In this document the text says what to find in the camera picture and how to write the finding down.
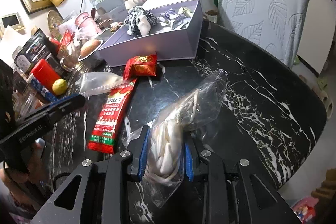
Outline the clear plastic bag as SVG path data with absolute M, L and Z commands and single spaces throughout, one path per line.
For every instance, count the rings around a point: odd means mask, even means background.
M 84 97 L 109 93 L 113 88 L 128 84 L 121 76 L 109 72 L 83 73 L 75 85 L 80 87 L 79 94 Z

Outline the long red seasoning packet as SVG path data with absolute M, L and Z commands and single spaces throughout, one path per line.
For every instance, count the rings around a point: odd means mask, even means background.
M 114 145 L 136 82 L 137 79 L 133 79 L 110 91 L 91 133 L 88 149 L 114 154 Z

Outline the small red snack packet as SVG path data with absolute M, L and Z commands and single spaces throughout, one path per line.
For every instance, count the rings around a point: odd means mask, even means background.
M 142 76 L 156 76 L 157 54 L 135 56 L 129 59 L 123 71 L 123 79 L 131 80 Z

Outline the black white checkered cloth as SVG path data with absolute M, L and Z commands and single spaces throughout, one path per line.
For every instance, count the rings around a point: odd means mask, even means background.
M 142 6 L 135 6 L 134 8 L 128 10 L 127 17 L 123 21 L 123 24 L 127 26 L 127 34 L 129 36 L 141 36 L 137 27 L 137 18 L 139 15 L 145 15 L 147 17 L 151 28 L 157 24 L 157 18 L 151 12 L 143 9 Z

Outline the yellow lemon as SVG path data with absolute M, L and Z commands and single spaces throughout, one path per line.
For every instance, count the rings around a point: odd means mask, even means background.
M 52 90 L 57 96 L 64 94 L 67 91 L 67 89 L 68 84 L 67 81 L 64 79 L 58 79 L 52 85 Z

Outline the red cylindrical can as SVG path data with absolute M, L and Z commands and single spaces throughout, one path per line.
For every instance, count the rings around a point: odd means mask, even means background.
M 31 70 L 31 73 L 45 88 L 49 90 L 49 92 L 56 95 L 52 87 L 54 82 L 61 79 L 61 77 L 54 71 L 51 65 L 45 61 L 45 59 L 39 60 Z

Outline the glass mug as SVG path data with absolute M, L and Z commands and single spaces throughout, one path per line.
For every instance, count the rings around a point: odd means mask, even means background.
M 61 67 L 68 72 L 77 72 L 83 67 L 83 63 L 78 61 L 80 50 L 74 45 L 74 42 L 68 43 L 66 46 L 61 46 L 58 52 L 58 59 Z

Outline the steel bowl with bread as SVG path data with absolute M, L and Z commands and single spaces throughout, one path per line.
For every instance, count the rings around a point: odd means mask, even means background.
M 80 50 L 80 56 L 78 57 L 78 61 L 83 61 L 84 59 L 93 55 L 103 44 L 103 40 L 100 39 L 91 39 L 88 40 Z

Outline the black printed package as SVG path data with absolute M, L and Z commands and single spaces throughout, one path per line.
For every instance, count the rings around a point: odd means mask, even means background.
M 46 35 L 41 29 L 31 36 L 23 46 L 18 46 L 12 54 L 15 65 L 25 74 L 29 75 L 34 66 L 44 59 L 56 69 L 59 65 L 49 47 Z

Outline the pink cup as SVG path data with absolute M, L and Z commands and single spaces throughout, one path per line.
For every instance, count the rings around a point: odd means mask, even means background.
M 77 16 L 75 26 L 76 32 L 81 32 L 92 37 L 102 34 L 102 30 L 88 12 L 82 12 Z

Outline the white cardboard box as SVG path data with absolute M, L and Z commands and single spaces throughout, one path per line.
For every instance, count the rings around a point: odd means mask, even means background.
M 127 17 L 124 0 L 103 0 L 95 7 L 102 19 L 112 19 L 114 22 L 123 22 Z

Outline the lavender open gift box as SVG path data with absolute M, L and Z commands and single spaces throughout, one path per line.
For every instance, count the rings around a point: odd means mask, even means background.
M 128 27 L 123 26 L 99 48 L 100 56 L 112 67 L 125 65 L 135 56 L 155 53 L 159 61 L 195 58 L 203 23 L 199 1 L 174 3 L 153 9 L 151 12 L 159 16 L 168 9 L 178 10 L 183 6 L 193 12 L 187 26 L 171 30 L 158 23 L 150 30 L 150 34 L 138 38 L 128 35 Z

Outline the pink slippers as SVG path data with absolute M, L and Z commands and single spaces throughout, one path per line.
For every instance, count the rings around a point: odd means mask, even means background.
M 318 77 L 316 79 L 316 84 L 313 86 L 312 90 L 317 94 L 319 99 L 322 101 L 325 110 L 326 110 L 326 117 L 329 120 L 334 111 L 334 102 L 329 93 L 327 92 L 328 82 L 326 78 Z

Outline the white cabinet counter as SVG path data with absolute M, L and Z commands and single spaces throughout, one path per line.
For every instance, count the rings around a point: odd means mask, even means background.
M 319 75 L 335 33 L 335 0 L 309 0 L 298 56 Z

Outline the near light blue chair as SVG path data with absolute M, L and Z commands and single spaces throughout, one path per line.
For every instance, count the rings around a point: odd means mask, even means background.
M 218 0 L 217 23 L 291 68 L 309 0 Z

